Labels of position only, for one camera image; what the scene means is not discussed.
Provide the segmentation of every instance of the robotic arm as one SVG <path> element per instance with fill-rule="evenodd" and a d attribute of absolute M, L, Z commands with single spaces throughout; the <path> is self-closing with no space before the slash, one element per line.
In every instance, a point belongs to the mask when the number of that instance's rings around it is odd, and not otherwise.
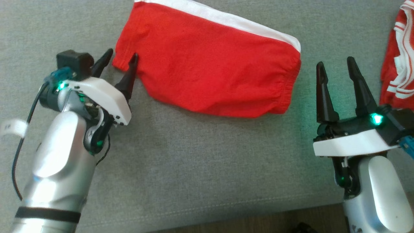
<path fill-rule="evenodd" d="M 348 71 L 354 82 L 356 117 L 339 119 L 322 62 L 317 65 L 318 136 L 313 148 L 331 157 L 335 182 L 344 189 L 344 212 L 350 233 L 407 233 L 414 217 L 387 151 L 400 145 L 412 151 L 414 113 L 378 107 L 353 57 Z"/>
<path fill-rule="evenodd" d="M 58 70 L 45 78 L 39 101 L 59 114 L 36 152 L 11 232 L 75 232 L 97 165 L 95 154 L 113 125 L 128 125 L 131 119 L 128 101 L 138 55 L 112 86 L 99 78 L 112 54 L 109 49 L 95 64 L 88 53 L 57 55 Z"/>

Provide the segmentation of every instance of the gray fabric surface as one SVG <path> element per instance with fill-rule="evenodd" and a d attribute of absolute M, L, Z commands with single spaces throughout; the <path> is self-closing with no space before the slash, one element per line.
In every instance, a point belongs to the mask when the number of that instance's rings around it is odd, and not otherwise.
<path fill-rule="evenodd" d="M 112 149 L 97 168 L 78 232 L 146 232 L 246 215 L 332 204 L 342 191 L 331 161 L 315 158 L 315 66 L 324 61 L 341 117 L 354 114 L 346 58 L 354 56 L 376 98 L 389 31 L 400 1 L 199 0 L 295 36 L 302 69 L 285 115 L 207 116 L 159 103 L 136 82 L 128 127 L 111 131 Z M 67 49 L 99 57 L 114 47 L 131 0 L 0 1 L 0 121 L 25 119 L 55 55 Z M 115 83 L 122 74 L 104 72 Z M 34 151 L 56 113 L 37 109 L 17 167 L 22 188 Z M 16 137 L 0 145 L 0 228 L 19 202 L 10 180 Z M 407 191 L 414 162 L 391 159 Z"/>

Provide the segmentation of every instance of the wooden floor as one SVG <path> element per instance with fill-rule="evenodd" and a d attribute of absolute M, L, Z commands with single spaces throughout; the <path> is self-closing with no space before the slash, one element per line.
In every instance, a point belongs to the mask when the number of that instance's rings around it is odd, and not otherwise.
<path fill-rule="evenodd" d="M 414 193 L 409 194 L 408 198 L 414 207 Z M 344 212 L 340 204 L 289 211 L 271 216 L 189 226 L 157 233 L 291 233 L 292 228 L 300 222 L 311 225 L 318 233 L 347 233 Z"/>

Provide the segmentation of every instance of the thin black wire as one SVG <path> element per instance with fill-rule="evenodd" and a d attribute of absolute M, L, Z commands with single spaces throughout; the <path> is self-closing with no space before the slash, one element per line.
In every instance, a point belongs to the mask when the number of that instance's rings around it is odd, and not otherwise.
<path fill-rule="evenodd" d="M 109 134 L 108 134 L 108 148 L 106 149 L 106 151 L 105 151 L 105 154 L 102 156 L 102 158 L 96 163 L 96 165 L 98 166 L 98 164 L 100 163 L 100 162 L 102 162 L 102 160 L 104 160 L 105 159 L 105 157 L 108 155 L 108 152 L 109 152 L 109 149 L 111 148 L 111 137 L 109 136 Z"/>
<path fill-rule="evenodd" d="M 40 95 L 42 94 L 42 92 L 47 88 L 48 83 L 44 83 L 41 87 L 39 92 L 36 95 L 36 98 L 33 101 L 33 104 L 31 106 L 29 115 L 27 116 L 27 120 L 26 122 L 28 124 L 30 124 L 31 118 L 33 116 L 34 110 L 36 108 L 37 102 L 39 101 Z M 16 154 L 14 156 L 14 160 L 13 160 L 13 165 L 12 165 L 12 181 L 13 181 L 13 187 L 14 190 L 16 191 L 17 196 L 19 197 L 20 200 L 22 200 L 22 194 L 19 191 L 19 188 L 17 187 L 17 182 L 16 182 L 16 166 L 17 166 L 17 159 L 19 158 L 19 154 L 20 151 L 22 149 L 23 146 L 23 142 L 24 142 L 24 138 L 20 139 L 19 145 L 17 146 L 17 150 L 16 150 Z"/>

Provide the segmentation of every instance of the folded red garment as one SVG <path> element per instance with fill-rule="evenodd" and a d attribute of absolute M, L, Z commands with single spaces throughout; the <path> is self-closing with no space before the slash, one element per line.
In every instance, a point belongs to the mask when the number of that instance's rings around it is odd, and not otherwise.
<path fill-rule="evenodd" d="M 414 110 L 414 2 L 406 0 L 400 7 L 390 33 L 381 80 L 380 104 Z"/>
<path fill-rule="evenodd" d="M 191 0 L 138 0 L 113 65 L 138 75 L 150 96 L 227 117 L 284 113 L 301 66 L 293 36 Z"/>

